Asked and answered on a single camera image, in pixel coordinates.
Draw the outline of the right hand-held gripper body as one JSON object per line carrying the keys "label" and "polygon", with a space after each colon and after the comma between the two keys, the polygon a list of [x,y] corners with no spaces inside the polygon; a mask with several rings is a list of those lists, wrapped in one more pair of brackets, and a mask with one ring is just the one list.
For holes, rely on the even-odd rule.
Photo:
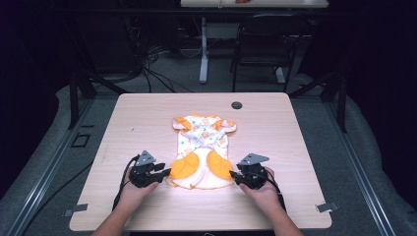
{"label": "right hand-held gripper body", "polygon": [[244,182],[250,189],[260,189],[268,179],[268,174],[265,168],[262,166],[262,162],[268,161],[268,157],[249,153],[238,164],[245,165],[246,171],[239,173],[244,176]]}

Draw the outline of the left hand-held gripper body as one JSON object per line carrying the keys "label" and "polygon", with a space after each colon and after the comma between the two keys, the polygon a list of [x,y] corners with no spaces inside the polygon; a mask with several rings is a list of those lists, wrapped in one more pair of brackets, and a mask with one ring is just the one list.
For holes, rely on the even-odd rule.
{"label": "left hand-held gripper body", "polygon": [[134,166],[129,174],[130,181],[138,188],[144,188],[153,182],[161,183],[162,180],[157,180],[156,173],[153,171],[156,159],[146,150],[138,154],[135,158]]}

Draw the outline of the orange and white baby garment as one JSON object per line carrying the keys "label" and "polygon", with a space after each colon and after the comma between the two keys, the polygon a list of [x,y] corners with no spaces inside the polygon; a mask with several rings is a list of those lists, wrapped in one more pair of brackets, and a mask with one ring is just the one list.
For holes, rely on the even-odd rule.
{"label": "orange and white baby garment", "polygon": [[191,114],[173,119],[178,131],[177,156],[170,164],[166,183],[188,190],[214,190],[234,183],[228,158],[228,134],[237,130],[234,122],[215,115]]}

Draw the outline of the person's left hand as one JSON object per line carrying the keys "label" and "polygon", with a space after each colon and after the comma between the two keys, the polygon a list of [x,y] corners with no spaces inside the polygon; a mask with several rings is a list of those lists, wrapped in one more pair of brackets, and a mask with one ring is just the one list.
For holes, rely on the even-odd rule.
{"label": "person's left hand", "polygon": [[118,204],[122,203],[123,205],[134,206],[137,209],[147,195],[149,195],[157,187],[158,183],[153,182],[147,187],[138,188],[131,183],[129,175],[126,175]]}

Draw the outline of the person's right hand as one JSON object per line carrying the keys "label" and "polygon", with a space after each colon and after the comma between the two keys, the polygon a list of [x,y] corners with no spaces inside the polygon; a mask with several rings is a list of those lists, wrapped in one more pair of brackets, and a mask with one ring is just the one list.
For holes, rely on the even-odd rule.
{"label": "person's right hand", "polygon": [[255,203],[255,205],[265,214],[271,216],[281,210],[278,193],[271,181],[273,180],[274,172],[266,167],[268,180],[258,190],[250,189],[245,184],[240,184],[240,189],[248,195]]}

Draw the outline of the black metal stand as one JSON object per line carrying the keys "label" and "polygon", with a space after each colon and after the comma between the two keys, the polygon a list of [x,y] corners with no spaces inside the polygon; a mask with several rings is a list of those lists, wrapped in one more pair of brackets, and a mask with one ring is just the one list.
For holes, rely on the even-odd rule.
{"label": "black metal stand", "polygon": [[301,88],[289,94],[290,98],[296,98],[307,91],[324,84],[325,87],[320,95],[322,102],[333,102],[337,97],[337,109],[336,109],[336,123],[343,133],[346,133],[345,126],[345,113],[346,113],[346,100],[347,100],[347,78],[342,72],[331,72],[319,79],[313,80],[307,83]]}
{"label": "black metal stand", "polygon": [[107,81],[105,78],[103,78],[97,73],[94,73],[92,70],[86,69],[84,67],[77,67],[73,71],[69,80],[71,109],[69,129],[73,129],[80,119],[79,91],[85,98],[95,99],[97,91],[92,85],[93,82],[97,82],[105,86],[106,88],[116,92],[117,94],[127,93],[126,90]]}

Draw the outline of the white desk with leg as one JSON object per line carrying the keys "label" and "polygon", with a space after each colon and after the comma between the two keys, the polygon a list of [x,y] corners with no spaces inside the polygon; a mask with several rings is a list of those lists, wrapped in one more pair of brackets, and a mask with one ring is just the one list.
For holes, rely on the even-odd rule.
{"label": "white desk with leg", "polygon": [[[222,9],[222,8],[295,8],[295,9],[324,9],[328,0],[181,0],[181,6],[186,8]],[[202,17],[202,62],[200,82],[205,84],[208,80],[209,55],[207,19]]]}

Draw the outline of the black chair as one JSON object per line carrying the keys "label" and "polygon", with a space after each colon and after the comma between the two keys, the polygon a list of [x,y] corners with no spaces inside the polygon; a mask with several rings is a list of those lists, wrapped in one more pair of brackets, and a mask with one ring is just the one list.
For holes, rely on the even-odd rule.
{"label": "black chair", "polygon": [[238,67],[286,68],[287,90],[299,40],[310,24],[298,15],[257,14],[243,20],[237,30],[230,72],[236,90]]}

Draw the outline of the grey metal table bracket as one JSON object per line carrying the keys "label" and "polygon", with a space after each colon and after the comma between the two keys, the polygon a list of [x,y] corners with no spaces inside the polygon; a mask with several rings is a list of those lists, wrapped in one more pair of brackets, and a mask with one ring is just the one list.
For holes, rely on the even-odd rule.
{"label": "grey metal table bracket", "polygon": [[336,202],[323,203],[321,205],[316,205],[316,210],[318,212],[333,212],[339,209],[339,204]]}
{"label": "grey metal table bracket", "polygon": [[88,209],[88,205],[87,204],[76,205],[76,206],[73,206],[72,208],[65,209],[63,211],[62,216],[63,217],[71,217],[75,212],[85,211],[87,209]]}

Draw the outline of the aluminium floor rail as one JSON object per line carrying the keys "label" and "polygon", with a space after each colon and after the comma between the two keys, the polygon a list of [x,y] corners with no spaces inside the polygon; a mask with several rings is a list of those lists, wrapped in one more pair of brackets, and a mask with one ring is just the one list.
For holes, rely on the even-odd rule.
{"label": "aluminium floor rail", "polygon": [[5,199],[0,201],[0,219],[4,219],[5,236],[23,235],[93,103],[93,99],[82,102],[79,118],[70,127],[64,123],[70,108],[64,105],[59,107],[51,128],[7,192]]}
{"label": "aluminium floor rail", "polygon": [[359,155],[350,140],[349,134],[338,122],[336,109],[331,103],[328,102],[324,103],[324,108],[334,129],[341,139],[341,142],[347,153],[347,162],[349,163],[352,174],[354,175],[363,199],[365,200],[367,208],[375,221],[380,235],[397,236],[394,228],[392,227],[392,224],[387,217],[387,213],[383,208],[381,200],[375,192],[375,189],[373,188],[370,179],[359,159]]}

